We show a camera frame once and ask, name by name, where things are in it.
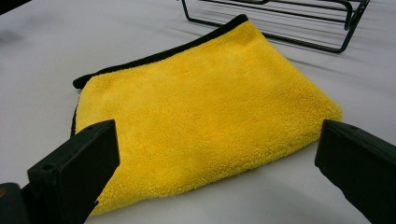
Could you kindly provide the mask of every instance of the gray surface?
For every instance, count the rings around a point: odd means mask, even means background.
[[[396,145],[396,3],[373,0],[346,52],[276,47],[344,109],[344,122]],[[0,183],[69,137],[72,81],[192,41],[181,3],[35,0],[0,17]],[[314,166],[317,143],[207,187],[87,223],[367,223]]]

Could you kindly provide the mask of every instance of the microfiber cloth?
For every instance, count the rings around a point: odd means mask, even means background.
[[[74,81],[72,132],[116,121],[120,167],[93,215],[197,189],[316,141],[341,109],[240,15],[186,45]]]

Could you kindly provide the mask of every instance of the yellow towel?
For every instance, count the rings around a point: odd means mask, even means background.
[[[74,82],[73,130],[114,119],[121,164],[93,214],[176,195],[316,141],[341,109],[240,15],[187,45]]]

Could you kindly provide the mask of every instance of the fuzzy yellow fabric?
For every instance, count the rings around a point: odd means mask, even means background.
[[[243,21],[158,62],[91,77],[76,132],[107,119],[117,124],[121,164],[95,215],[287,156],[341,109]]]

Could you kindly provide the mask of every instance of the black wire rack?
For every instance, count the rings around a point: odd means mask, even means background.
[[[181,0],[189,21],[219,27],[246,14],[264,36],[343,52],[370,0]]]

